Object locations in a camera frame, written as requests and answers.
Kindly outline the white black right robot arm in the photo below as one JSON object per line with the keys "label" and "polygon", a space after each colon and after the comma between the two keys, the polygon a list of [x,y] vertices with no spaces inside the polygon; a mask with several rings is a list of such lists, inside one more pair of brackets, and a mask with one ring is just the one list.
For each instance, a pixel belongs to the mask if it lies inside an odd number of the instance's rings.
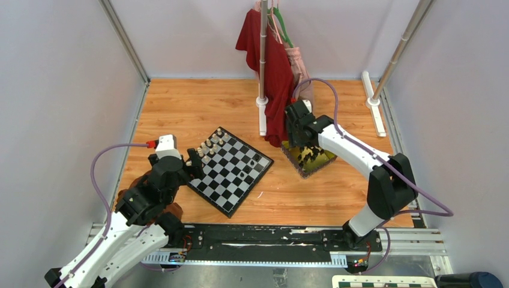
{"label": "white black right robot arm", "polygon": [[287,106],[285,115],[291,147],[322,148],[347,162],[368,181],[366,204],[342,226],[346,248],[359,250],[373,230],[417,198],[407,156],[377,150],[348,133],[333,118],[316,117],[307,100]]}

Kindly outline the black white chessboard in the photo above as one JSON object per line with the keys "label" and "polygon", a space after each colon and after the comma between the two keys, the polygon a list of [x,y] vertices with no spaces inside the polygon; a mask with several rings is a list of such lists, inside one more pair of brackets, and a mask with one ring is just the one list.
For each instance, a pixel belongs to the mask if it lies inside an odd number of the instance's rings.
{"label": "black white chessboard", "polygon": [[[187,186],[222,214],[231,218],[251,190],[269,171],[274,160],[230,131],[227,132],[233,135],[233,148],[229,151],[231,159],[220,160],[212,166],[203,163],[204,177],[190,181]],[[248,165],[250,160],[256,162],[254,167]],[[251,168],[249,173],[243,171],[245,166]],[[240,172],[245,173],[244,178],[239,177]]]}

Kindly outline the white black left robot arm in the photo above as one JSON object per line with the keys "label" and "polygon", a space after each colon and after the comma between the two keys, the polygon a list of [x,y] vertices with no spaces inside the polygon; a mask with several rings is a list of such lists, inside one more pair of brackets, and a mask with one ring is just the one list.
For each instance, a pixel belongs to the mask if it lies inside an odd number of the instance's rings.
{"label": "white black left robot arm", "polygon": [[111,287],[145,256],[184,240],[182,209],[174,203],[181,186],[204,176],[194,148],[184,160],[176,149],[158,151],[151,169],[123,190],[115,210],[93,240],[70,263],[48,270],[50,287]]}

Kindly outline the yellow metal tin tray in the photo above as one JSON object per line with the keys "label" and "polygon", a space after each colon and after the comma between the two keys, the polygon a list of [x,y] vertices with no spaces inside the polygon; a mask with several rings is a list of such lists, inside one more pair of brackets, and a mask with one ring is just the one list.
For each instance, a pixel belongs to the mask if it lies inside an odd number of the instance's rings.
{"label": "yellow metal tin tray", "polygon": [[297,171],[307,179],[337,159],[337,156],[318,146],[290,147],[288,141],[282,142],[281,151]]}

